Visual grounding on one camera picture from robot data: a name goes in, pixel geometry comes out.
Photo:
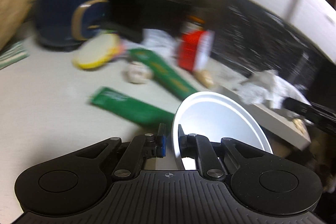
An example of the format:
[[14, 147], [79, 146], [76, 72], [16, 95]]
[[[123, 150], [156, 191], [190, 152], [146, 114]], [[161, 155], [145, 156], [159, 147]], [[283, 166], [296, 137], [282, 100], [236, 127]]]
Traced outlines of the white instant noodle cup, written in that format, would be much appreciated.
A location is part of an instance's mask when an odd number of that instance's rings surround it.
[[252, 115], [240, 104], [216, 92], [197, 92], [178, 107], [171, 130], [171, 154], [178, 169], [184, 170], [179, 148], [178, 126], [183, 133], [206, 136], [219, 143], [233, 138], [252, 147], [272, 153], [272, 147]]

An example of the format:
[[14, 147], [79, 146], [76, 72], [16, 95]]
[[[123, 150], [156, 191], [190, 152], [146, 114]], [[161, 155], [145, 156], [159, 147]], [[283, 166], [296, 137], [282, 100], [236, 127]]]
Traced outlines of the green snack wrapper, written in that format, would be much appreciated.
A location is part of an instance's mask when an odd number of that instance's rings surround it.
[[97, 90], [90, 98], [90, 103], [142, 127], [157, 129], [161, 123], [171, 127], [174, 120], [173, 113], [108, 87]]
[[134, 61], [139, 61], [149, 67], [157, 83], [178, 99], [184, 100], [191, 94], [198, 92], [155, 52], [144, 48], [135, 48], [129, 50], [129, 55]]

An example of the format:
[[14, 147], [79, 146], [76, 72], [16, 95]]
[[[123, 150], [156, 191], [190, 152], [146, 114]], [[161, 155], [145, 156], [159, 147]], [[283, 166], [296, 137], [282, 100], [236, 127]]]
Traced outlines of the green snack wrapper front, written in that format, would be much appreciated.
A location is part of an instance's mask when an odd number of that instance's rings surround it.
[[142, 127], [157, 129], [161, 123], [171, 127], [174, 120], [173, 113], [108, 87], [97, 90], [90, 98], [90, 103]]

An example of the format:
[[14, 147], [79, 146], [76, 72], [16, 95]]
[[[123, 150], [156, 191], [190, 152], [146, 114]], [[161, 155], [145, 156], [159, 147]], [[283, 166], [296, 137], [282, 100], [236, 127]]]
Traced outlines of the white garlic bulb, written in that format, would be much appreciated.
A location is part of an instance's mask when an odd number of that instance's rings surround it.
[[132, 84], [145, 84], [154, 77], [153, 71], [139, 61], [131, 61], [123, 74], [126, 80]]

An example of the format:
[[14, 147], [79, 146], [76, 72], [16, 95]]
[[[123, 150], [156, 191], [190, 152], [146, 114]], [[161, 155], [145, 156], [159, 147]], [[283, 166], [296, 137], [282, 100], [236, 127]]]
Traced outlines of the red rectangular food tray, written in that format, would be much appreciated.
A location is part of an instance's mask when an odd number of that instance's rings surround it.
[[205, 69], [213, 46], [215, 33], [198, 30], [182, 35], [178, 50], [178, 66], [189, 72]]

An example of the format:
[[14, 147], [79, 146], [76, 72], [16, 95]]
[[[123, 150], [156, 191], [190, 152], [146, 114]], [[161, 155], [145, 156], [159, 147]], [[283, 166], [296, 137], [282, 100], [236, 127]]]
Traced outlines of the clear plastic bag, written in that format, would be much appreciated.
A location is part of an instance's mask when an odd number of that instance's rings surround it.
[[165, 31], [144, 29], [141, 45], [165, 58], [171, 58], [176, 55], [179, 42]]

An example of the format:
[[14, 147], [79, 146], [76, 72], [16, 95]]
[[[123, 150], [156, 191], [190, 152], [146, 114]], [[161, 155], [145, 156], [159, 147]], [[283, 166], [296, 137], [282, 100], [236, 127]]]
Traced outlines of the ginger piece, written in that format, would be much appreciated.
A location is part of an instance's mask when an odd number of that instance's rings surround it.
[[213, 78], [210, 72], [206, 69], [203, 70], [194, 70], [193, 71], [194, 78], [202, 84], [204, 87], [210, 89], [214, 86]]

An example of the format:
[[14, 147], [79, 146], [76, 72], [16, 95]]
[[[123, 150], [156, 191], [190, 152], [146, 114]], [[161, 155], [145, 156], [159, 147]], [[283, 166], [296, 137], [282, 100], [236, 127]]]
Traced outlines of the loose clear plastic sheet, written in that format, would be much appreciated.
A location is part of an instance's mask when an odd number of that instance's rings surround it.
[[281, 109], [285, 98], [310, 104], [297, 88], [278, 76], [275, 70], [252, 73], [235, 88], [235, 92], [244, 104], [263, 104], [271, 109]]

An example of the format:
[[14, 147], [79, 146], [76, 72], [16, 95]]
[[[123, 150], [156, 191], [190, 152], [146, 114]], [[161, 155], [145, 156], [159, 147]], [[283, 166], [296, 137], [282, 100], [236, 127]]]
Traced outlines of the eggplant shaped sponge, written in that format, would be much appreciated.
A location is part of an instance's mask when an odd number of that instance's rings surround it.
[[121, 39], [117, 47], [116, 58], [122, 58], [127, 55], [127, 40]]

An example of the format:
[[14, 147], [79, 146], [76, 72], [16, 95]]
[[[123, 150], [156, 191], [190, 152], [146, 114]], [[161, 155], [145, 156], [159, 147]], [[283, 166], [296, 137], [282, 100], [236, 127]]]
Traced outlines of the black foil-wrapped oven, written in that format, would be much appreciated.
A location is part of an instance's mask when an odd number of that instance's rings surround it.
[[273, 69], [309, 102], [335, 109], [335, 65], [307, 37], [250, 0], [209, 0], [211, 57], [245, 77]]

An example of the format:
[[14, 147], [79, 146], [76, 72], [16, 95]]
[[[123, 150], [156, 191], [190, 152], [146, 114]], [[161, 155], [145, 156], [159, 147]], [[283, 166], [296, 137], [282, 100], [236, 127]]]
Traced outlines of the glass pickle jar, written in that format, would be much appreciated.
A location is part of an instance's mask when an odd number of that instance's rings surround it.
[[188, 15], [183, 22], [181, 33], [190, 34], [196, 31], [204, 30], [205, 21], [197, 16]]

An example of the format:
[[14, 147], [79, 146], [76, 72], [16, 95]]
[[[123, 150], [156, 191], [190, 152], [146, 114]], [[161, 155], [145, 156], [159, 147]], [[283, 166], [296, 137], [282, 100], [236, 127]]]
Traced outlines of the navy blue rice cooker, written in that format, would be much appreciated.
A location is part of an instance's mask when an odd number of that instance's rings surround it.
[[107, 7], [108, 0], [37, 0], [35, 28], [39, 44], [73, 50], [99, 32]]

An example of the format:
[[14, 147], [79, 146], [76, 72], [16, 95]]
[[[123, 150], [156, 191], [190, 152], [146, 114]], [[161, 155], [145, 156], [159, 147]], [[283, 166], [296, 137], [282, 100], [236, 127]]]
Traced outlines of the green striped cloth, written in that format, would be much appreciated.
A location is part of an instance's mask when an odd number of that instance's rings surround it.
[[10, 43], [1, 50], [0, 69], [6, 68], [27, 57], [29, 57], [29, 52], [22, 41]]

